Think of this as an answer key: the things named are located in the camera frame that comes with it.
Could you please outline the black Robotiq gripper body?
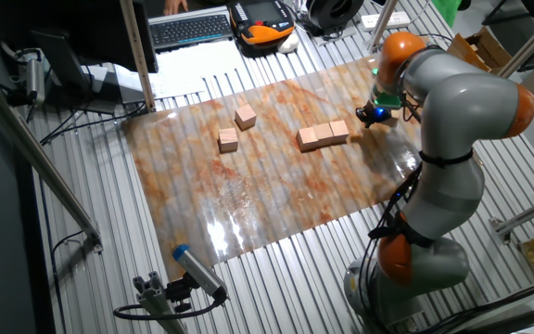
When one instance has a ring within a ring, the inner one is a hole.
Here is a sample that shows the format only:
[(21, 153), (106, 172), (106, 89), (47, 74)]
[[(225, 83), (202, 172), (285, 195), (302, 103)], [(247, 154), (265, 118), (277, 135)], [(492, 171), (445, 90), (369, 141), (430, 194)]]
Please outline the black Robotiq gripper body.
[(367, 113), (367, 121), (381, 123), (390, 118), (390, 110), (380, 107), (365, 106), (364, 111)]

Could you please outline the person hand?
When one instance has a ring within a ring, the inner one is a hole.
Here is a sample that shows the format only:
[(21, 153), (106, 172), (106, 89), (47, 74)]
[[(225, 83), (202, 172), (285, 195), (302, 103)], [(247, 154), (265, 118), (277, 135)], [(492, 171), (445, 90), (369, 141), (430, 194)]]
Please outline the person hand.
[(188, 10), (189, 8), (188, 8), (188, 3), (186, 0), (165, 0), (164, 1), (164, 8), (163, 8), (164, 16), (175, 15), (175, 14), (179, 14), (182, 11), (187, 12)]

